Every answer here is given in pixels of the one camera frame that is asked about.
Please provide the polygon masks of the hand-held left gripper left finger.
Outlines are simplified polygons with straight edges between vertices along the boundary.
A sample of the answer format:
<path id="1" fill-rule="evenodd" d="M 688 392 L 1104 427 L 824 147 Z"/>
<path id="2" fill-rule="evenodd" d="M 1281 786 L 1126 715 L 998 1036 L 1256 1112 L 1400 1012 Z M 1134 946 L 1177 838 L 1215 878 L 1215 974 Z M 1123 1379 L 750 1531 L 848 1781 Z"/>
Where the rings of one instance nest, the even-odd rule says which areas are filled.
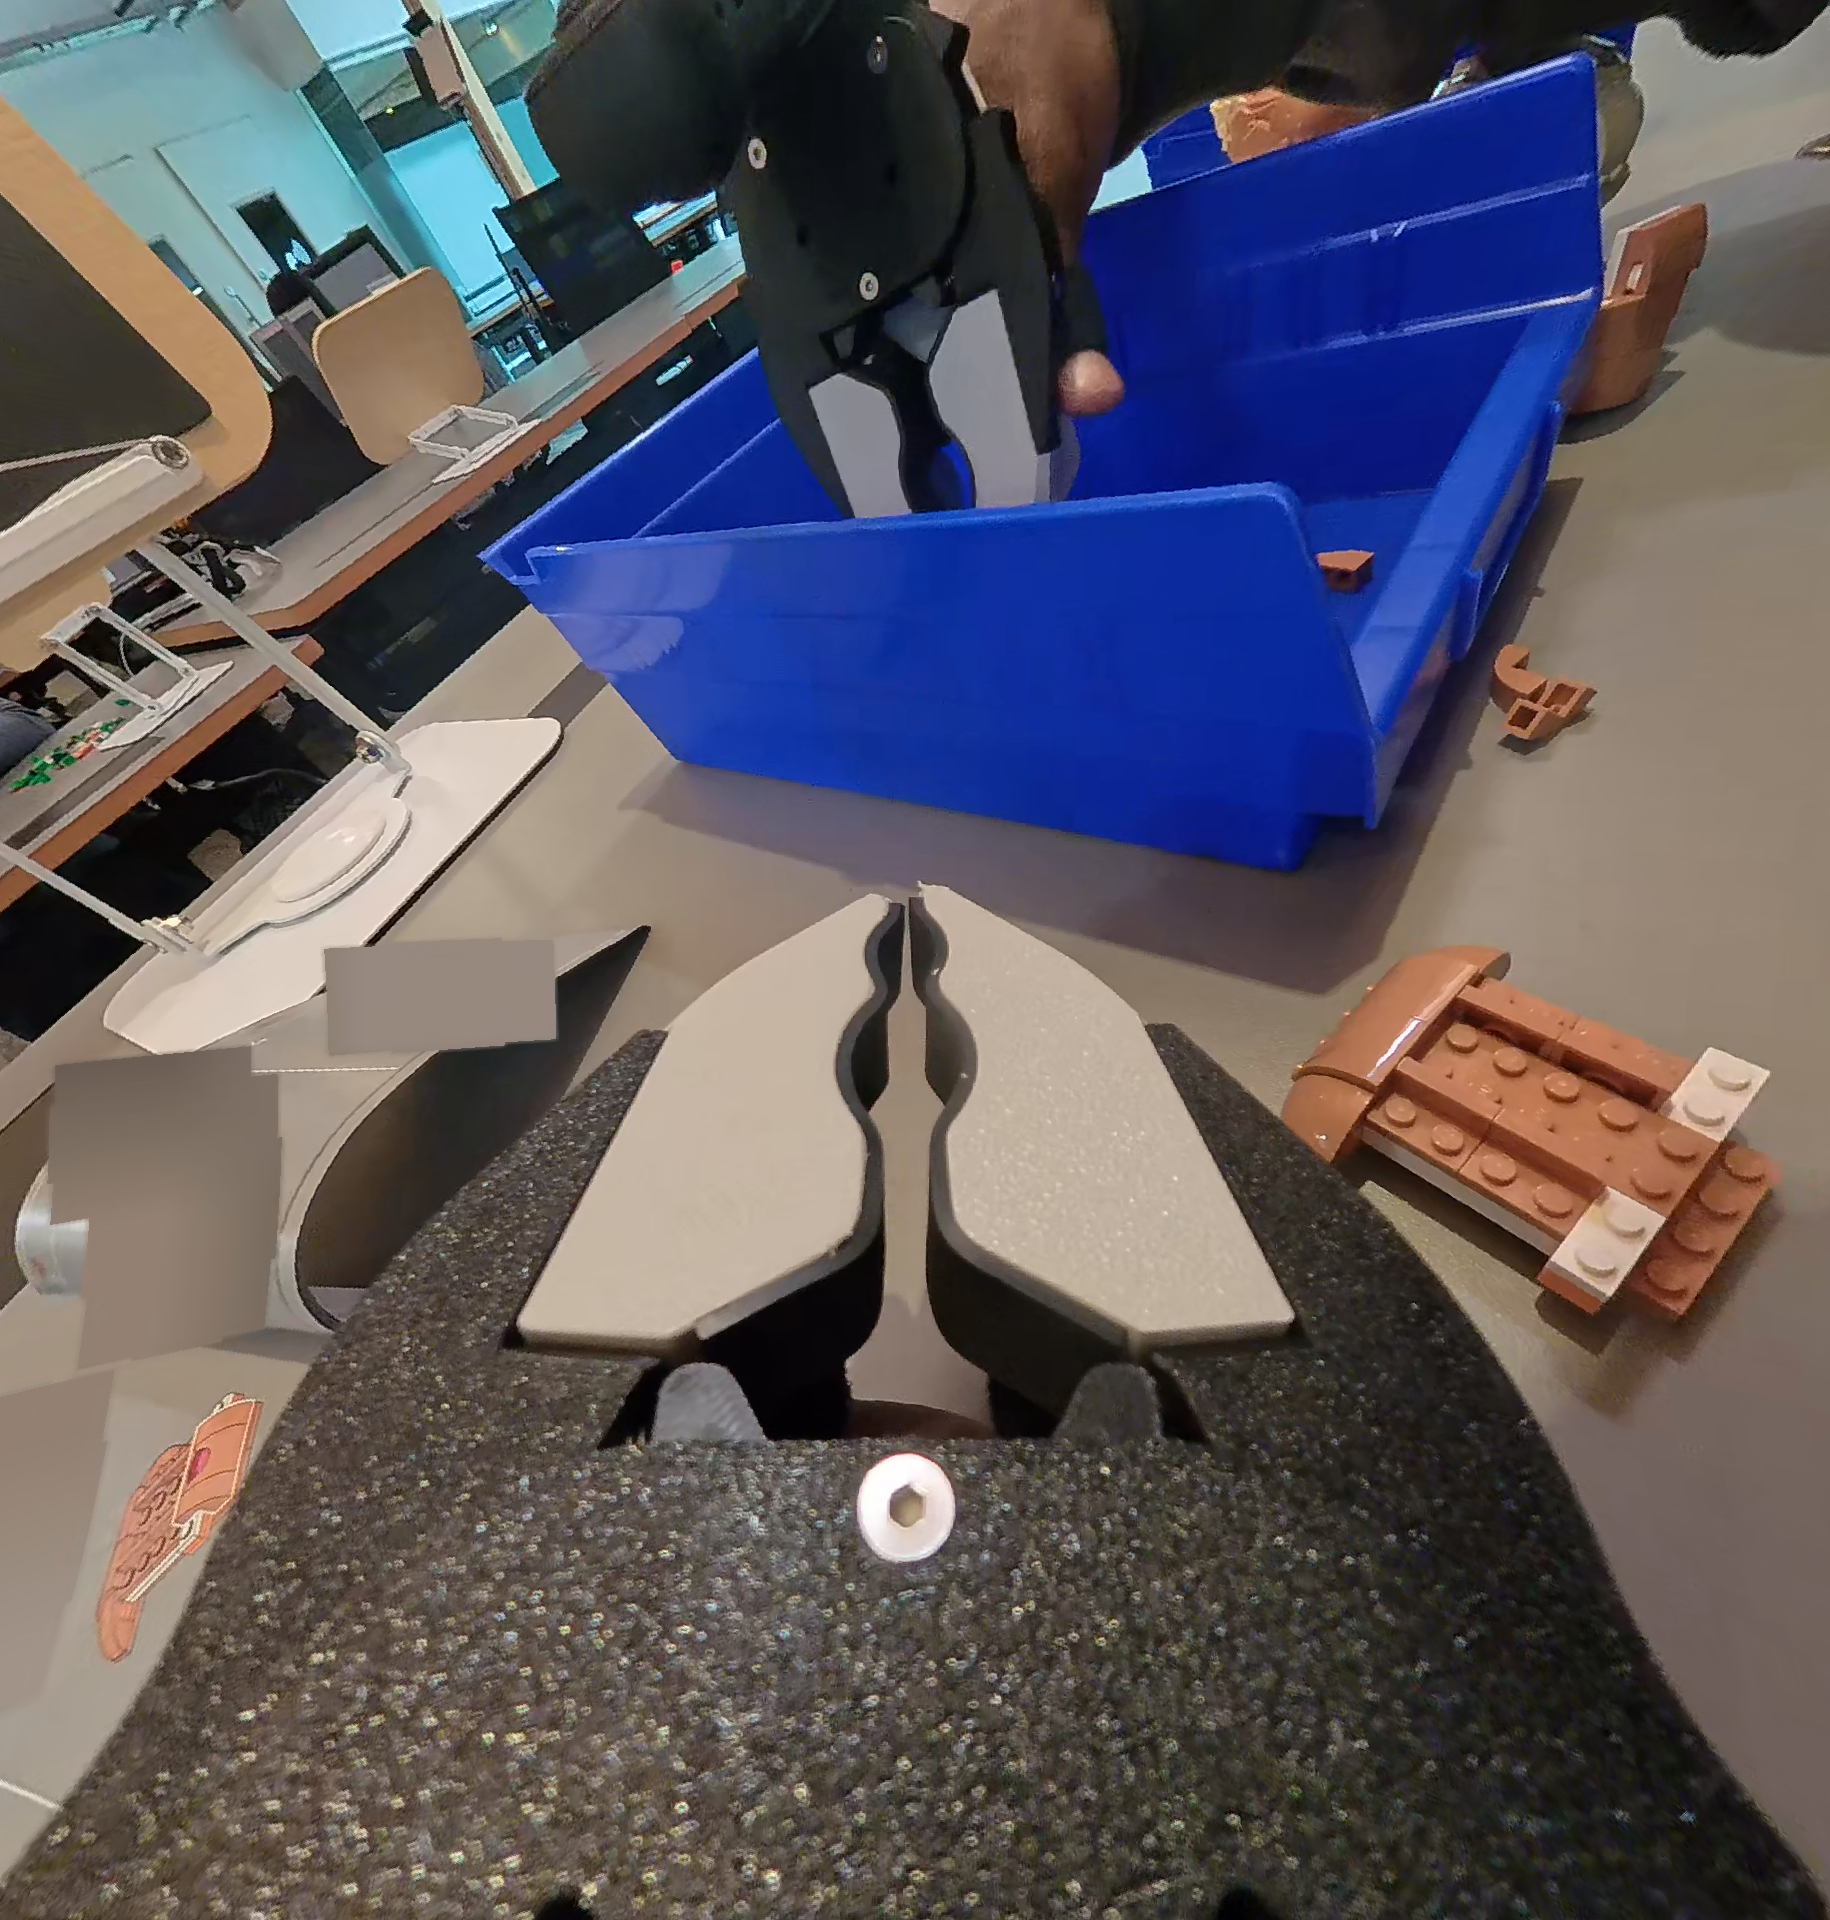
<path id="1" fill-rule="evenodd" d="M 525 1346 L 829 1373 L 867 1341 L 903 930 L 865 895 L 669 1025 L 517 1314 Z"/>

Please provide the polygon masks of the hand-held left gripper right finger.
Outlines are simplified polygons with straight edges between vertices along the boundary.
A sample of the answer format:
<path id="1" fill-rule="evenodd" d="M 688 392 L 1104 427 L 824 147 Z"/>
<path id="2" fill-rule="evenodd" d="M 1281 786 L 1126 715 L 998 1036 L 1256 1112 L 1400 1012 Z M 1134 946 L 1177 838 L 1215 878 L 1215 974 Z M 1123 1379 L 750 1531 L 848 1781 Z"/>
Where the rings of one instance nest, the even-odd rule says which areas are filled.
<path id="1" fill-rule="evenodd" d="M 1294 1324 L 1156 1042 L 1107 982 L 963 892 L 908 906 L 941 1101 L 927 1300 L 998 1387 Z"/>

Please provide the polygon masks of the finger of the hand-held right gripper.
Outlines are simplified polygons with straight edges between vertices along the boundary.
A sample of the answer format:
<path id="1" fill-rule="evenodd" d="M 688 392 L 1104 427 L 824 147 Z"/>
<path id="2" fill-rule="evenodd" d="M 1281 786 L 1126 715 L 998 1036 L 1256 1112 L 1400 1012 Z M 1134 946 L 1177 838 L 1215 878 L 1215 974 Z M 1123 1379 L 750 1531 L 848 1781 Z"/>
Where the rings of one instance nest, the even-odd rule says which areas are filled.
<path id="1" fill-rule="evenodd" d="M 927 359 L 927 394 L 968 465 L 976 509 L 1022 509 L 1071 492 L 1071 419 L 1036 446 L 998 291 L 954 305 Z"/>
<path id="2" fill-rule="evenodd" d="M 949 435 L 927 362 L 867 359 L 832 373 L 810 389 L 810 408 L 851 517 L 949 509 Z"/>

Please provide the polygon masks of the blue plastic bin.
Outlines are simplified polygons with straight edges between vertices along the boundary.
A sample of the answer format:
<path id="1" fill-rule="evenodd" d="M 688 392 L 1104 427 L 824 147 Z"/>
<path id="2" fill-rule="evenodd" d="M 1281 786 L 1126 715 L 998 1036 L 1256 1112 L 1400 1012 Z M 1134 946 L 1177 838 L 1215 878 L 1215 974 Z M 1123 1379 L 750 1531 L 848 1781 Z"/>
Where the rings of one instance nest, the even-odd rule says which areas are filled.
<path id="1" fill-rule="evenodd" d="M 1294 870 L 1381 819 L 1544 492 L 1596 65 L 1147 190 L 1085 261 L 1126 402 L 1069 503 L 838 517 L 742 356 L 481 560 L 674 759 Z"/>

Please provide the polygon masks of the brown lego assembly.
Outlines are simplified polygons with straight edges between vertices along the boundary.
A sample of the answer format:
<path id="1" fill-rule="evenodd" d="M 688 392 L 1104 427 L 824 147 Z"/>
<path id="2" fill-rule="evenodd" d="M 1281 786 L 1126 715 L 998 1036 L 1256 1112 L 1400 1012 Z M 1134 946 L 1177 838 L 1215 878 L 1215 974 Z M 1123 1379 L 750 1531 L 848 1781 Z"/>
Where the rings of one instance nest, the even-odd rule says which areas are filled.
<path id="1" fill-rule="evenodd" d="M 1281 1120 L 1327 1164 L 1379 1153 L 1504 1227 L 1577 1311 L 1678 1322 L 1778 1191 L 1740 1139 L 1770 1074 L 1645 1044 L 1506 965 L 1468 944 L 1398 960 L 1294 1069 Z"/>

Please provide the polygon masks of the person's right forearm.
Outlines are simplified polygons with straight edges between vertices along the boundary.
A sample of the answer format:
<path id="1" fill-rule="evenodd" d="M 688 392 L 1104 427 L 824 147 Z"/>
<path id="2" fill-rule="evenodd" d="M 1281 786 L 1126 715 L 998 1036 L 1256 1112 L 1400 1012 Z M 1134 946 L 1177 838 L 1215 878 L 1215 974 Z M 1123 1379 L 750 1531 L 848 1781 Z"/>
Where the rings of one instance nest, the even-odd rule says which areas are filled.
<path id="1" fill-rule="evenodd" d="M 1123 122 L 1281 90 L 1349 109 L 1422 103 L 1460 57 L 1512 73 L 1626 24 L 1670 19 L 1708 57 L 1770 57 L 1825 3 L 1109 3 Z"/>

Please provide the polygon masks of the brown lego arch piece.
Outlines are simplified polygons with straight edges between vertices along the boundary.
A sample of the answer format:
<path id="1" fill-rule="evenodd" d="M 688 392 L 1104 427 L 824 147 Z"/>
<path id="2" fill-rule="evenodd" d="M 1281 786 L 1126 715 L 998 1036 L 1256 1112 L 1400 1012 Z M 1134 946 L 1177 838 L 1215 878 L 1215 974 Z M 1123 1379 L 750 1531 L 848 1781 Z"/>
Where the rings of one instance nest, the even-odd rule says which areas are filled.
<path id="1" fill-rule="evenodd" d="M 1504 715 L 1509 748 L 1539 748 L 1591 710 L 1596 688 L 1531 666 L 1528 647 L 1504 645 L 1490 666 L 1490 704 Z"/>

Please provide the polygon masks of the lego instruction booklet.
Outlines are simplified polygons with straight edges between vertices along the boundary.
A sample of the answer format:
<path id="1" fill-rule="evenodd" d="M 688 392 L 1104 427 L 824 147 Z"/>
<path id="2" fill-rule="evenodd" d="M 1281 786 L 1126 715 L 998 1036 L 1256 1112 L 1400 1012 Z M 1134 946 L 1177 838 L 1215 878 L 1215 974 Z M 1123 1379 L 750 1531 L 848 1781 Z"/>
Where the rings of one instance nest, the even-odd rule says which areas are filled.
<path id="1" fill-rule="evenodd" d="M 579 1080 L 647 927 L 555 941 L 555 1036 L 334 1055 L 326 1001 L 231 1042 L 275 1099 L 277 1237 L 261 1330 L 82 1365 L 87 1227 L 38 1167 L 0 1314 L 0 1822 L 52 1808 L 185 1607 L 305 1365 L 405 1240 Z"/>

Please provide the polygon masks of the brown lego figure body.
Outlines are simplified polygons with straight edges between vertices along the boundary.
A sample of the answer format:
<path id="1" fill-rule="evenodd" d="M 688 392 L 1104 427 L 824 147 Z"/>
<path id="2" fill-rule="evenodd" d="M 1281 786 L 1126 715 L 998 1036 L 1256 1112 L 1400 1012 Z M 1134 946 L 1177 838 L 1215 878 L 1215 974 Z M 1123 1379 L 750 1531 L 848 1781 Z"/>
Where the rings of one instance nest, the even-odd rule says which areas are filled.
<path id="1" fill-rule="evenodd" d="M 1618 228 L 1596 321 L 1574 364 L 1569 419 L 1610 413 L 1648 394 L 1708 234 L 1702 201 L 1672 204 Z"/>

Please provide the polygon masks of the scattered green lego pieces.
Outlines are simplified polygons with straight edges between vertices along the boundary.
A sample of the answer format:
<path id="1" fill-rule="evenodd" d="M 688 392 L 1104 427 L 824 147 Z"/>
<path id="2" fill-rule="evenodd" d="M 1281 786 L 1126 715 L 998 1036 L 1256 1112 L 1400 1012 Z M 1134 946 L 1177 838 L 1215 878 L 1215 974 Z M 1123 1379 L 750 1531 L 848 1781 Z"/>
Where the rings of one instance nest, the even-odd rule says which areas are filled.
<path id="1" fill-rule="evenodd" d="M 79 767 L 98 751 L 103 751 L 133 718 L 131 707 L 117 710 L 101 721 L 79 726 L 57 740 L 49 740 L 38 753 L 30 753 L 19 767 L 0 781 L 11 794 L 49 786 L 63 778 L 65 770 Z"/>

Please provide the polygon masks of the person's right hand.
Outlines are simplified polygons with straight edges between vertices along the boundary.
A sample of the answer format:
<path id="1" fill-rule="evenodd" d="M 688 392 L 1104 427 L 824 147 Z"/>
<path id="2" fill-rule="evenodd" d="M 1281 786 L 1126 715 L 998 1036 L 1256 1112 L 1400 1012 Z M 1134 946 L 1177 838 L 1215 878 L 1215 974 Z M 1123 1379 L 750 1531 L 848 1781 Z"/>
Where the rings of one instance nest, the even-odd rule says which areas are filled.
<path id="1" fill-rule="evenodd" d="M 990 109 L 1014 120 L 1025 177 L 1052 220 L 1063 272 L 1060 408 L 1101 416 L 1123 378 L 1101 348 L 1080 242 L 1120 155 L 1123 101 L 1137 90 L 1147 3 L 938 3 L 968 33 L 965 71 Z"/>

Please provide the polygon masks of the black office chair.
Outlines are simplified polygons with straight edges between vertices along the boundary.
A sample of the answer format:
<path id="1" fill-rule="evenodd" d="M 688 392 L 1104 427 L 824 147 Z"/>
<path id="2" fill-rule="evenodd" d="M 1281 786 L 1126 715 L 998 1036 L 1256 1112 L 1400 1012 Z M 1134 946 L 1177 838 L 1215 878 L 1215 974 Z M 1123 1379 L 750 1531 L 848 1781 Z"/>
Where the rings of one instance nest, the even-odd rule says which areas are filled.
<path id="1" fill-rule="evenodd" d="M 563 179 L 498 204 L 495 220 L 566 337 L 595 329 L 672 275 L 631 212 L 598 212 Z"/>

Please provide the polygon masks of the wooden chair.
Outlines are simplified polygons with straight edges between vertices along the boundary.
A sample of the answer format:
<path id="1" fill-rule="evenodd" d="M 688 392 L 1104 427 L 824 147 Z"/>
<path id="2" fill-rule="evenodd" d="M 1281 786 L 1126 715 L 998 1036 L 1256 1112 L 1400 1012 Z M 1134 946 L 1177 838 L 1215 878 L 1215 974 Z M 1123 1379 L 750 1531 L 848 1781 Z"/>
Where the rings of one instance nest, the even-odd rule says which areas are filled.
<path id="1" fill-rule="evenodd" d="M 416 269 L 326 318 L 313 362 L 356 449 L 389 468 L 411 435 L 489 389 L 470 324 L 449 280 Z"/>

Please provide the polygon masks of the white lamp stand base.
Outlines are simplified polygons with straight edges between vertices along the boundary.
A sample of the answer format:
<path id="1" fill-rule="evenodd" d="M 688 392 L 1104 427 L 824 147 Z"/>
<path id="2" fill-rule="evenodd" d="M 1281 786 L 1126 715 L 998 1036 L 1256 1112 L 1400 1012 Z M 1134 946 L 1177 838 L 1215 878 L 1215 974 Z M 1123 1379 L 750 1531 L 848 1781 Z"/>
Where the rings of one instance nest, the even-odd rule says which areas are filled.
<path id="1" fill-rule="evenodd" d="M 163 435 L 0 462 L 0 479 L 87 460 L 95 468 L 0 530 L 0 606 L 76 571 L 120 533 L 160 533 L 169 511 L 204 479 L 190 449 Z M 144 1052 L 174 1055 L 226 1044 L 324 990 L 326 952 L 364 946 L 392 925 L 557 751 L 563 726 L 549 718 L 454 721 L 394 740 L 160 538 L 136 541 L 131 555 L 220 617 L 356 737 L 356 761 L 326 786 L 313 813 L 294 819 L 286 851 L 231 881 L 193 919 L 139 922 L 0 838 L 0 862 L 152 949 L 155 957 L 111 995 L 106 1025 Z"/>

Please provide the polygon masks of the wood framed black panel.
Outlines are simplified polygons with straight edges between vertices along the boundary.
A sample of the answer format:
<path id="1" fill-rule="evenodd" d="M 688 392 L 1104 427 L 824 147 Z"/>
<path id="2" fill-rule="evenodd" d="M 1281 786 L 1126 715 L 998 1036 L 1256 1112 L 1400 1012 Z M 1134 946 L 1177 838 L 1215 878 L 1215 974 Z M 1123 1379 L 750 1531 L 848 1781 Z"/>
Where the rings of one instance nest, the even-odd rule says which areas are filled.
<path id="1" fill-rule="evenodd" d="M 0 92 L 0 549 L 24 517 L 63 517 L 52 500 L 92 468 L 160 438 L 188 451 L 185 473 L 103 484 L 0 566 L 0 664 L 33 664 L 128 544 L 231 492 L 272 432 L 237 335 Z"/>

